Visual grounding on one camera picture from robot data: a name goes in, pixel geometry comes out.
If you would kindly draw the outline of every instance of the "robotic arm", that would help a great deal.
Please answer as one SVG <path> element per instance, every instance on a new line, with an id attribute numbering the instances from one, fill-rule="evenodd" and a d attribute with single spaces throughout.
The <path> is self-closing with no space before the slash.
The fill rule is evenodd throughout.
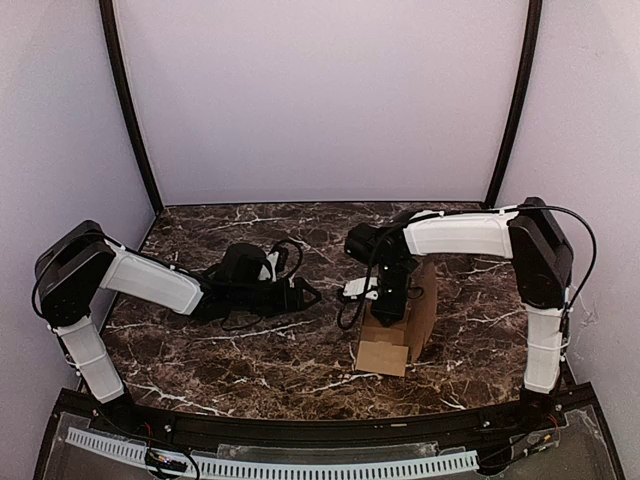
<path id="1" fill-rule="evenodd" d="M 521 207 L 454 215 L 410 212 L 379 228 L 360 224 L 349 232 L 345 251 L 369 265 L 368 277 L 378 266 L 378 276 L 349 282 L 343 295 L 372 299 L 372 315 L 390 326 L 404 317 L 409 278 L 418 265 L 414 256 L 468 253 L 510 259 L 528 314 L 524 387 L 549 394 L 566 347 L 563 320 L 573 250 L 541 199 L 527 198 Z"/>
<path id="2" fill-rule="evenodd" d="M 297 246 L 283 240 L 266 254 L 254 245 L 231 245 L 220 264 L 195 274 L 132 252 L 96 222 L 85 221 L 36 262 L 34 310 L 49 322 L 94 397 L 107 403 L 125 389 L 90 318 L 89 304 L 98 288 L 205 321 L 226 319 L 236 310 L 267 318 L 306 310 L 321 295 L 303 278 L 293 277 L 302 261 L 300 250 L 297 266 L 277 278 L 287 262 L 286 243 Z"/>

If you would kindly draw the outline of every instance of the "black vertical post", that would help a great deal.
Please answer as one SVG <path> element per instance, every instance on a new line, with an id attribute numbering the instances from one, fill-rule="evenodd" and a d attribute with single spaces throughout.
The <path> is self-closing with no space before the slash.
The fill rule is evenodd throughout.
<path id="1" fill-rule="evenodd" d="M 533 65 L 533 57 L 536 51 L 536 41 L 538 39 L 538 27 L 540 26 L 540 15 L 542 13 L 542 0 L 529 0 L 529 11 L 527 13 L 527 26 L 524 31 L 524 41 L 522 43 L 522 53 L 520 54 L 520 65 L 518 66 L 518 76 L 516 77 L 516 85 L 513 90 L 513 98 L 511 99 L 511 107 L 507 124 L 502 137 L 502 144 L 496 160 L 496 166 L 493 170 L 489 190 L 484 200 L 484 206 L 492 208 L 496 204 L 500 187 L 507 172 L 507 165 L 511 157 L 511 150 L 516 139 L 520 116 L 522 115 L 522 107 L 524 99 L 527 95 L 527 87 L 529 86 L 529 78 L 531 76 L 531 67 Z"/>
<path id="2" fill-rule="evenodd" d="M 153 178 L 153 171 L 151 170 L 147 151 L 144 148 L 140 126 L 138 125 L 138 118 L 136 117 L 136 112 L 133 108 L 133 99 L 131 98 L 131 90 L 129 89 L 129 82 L 127 81 L 127 74 L 124 68 L 124 60 L 122 59 L 122 50 L 120 49 L 120 39 L 118 38 L 113 0 L 99 1 L 104 38 L 109 52 L 109 61 L 111 62 L 113 80 L 116 84 L 116 90 L 118 91 L 118 98 L 120 99 L 122 116 L 124 117 L 127 131 L 129 132 L 129 140 L 133 147 L 133 153 L 136 157 L 138 169 L 140 170 L 142 181 L 144 182 L 144 186 L 147 190 L 149 201 L 151 202 L 156 215 L 159 215 L 164 209 L 164 205 L 162 204 L 162 198 L 160 198 L 160 192 L 158 191 L 156 180 Z"/>

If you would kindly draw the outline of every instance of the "marble tabletop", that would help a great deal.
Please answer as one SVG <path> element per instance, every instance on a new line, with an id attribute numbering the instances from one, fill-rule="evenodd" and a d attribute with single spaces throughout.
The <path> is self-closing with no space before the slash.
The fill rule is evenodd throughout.
<path id="1" fill-rule="evenodd" d="M 401 211 L 456 209 L 440 203 L 289 203 L 169 207 L 143 251 L 193 271 L 220 261 L 227 246 L 268 250 L 301 243 L 299 275 L 320 304 L 236 332 L 119 295 L 103 338 L 142 405 L 253 419 L 364 419 L 482 407 L 518 397 L 526 362 L 526 314 L 509 262 L 438 255 L 437 322 L 406 376 L 354 370 L 358 328 L 336 325 L 336 291 L 364 276 L 343 252 L 350 228 L 382 224 Z M 250 321 L 237 314 L 230 322 Z"/>

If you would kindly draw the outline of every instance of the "white wall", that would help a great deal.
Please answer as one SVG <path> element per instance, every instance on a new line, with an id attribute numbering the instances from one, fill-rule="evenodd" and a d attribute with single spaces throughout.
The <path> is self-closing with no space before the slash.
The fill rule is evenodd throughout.
<path id="1" fill-rule="evenodd" d="M 526 1 L 117 4 L 166 203 L 484 198 Z"/>
<path id="2" fill-rule="evenodd" d="M 582 213 L 599 241 L 596 273 L 573 319 L 571 365 L 592 381 L 626 467 L 640 479 L 640 4 L 548 0 L 502 203 L 527 195 Z M 576 248 L 576 281 L 589 241 Z"/>
<path id="3" fill-rule="evenodd" d="M 31 311 L 34 262 L 86 218 L 137 246 L 153 216 L 97 1 L 0 2 L 0 162 L 0 478 L 23 480 L 60 387 L 77 385 Z"/>

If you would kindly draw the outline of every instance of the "cardboard box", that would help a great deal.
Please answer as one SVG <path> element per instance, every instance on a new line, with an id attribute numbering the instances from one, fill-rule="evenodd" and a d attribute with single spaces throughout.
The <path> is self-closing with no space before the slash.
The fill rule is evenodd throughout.
<path id="1" fill-rule="evenodd" d="M 401 322 L 383 327 L 367 308 L 360 331 L 357 370 L 404 377 L 407 360 L 415 362 L 420 356 L 436 323 L 438 293 L 432 262 L 425 261 L 418 268 L 413 285 L 422 287 L 424 293 L 409 301 Z"/>

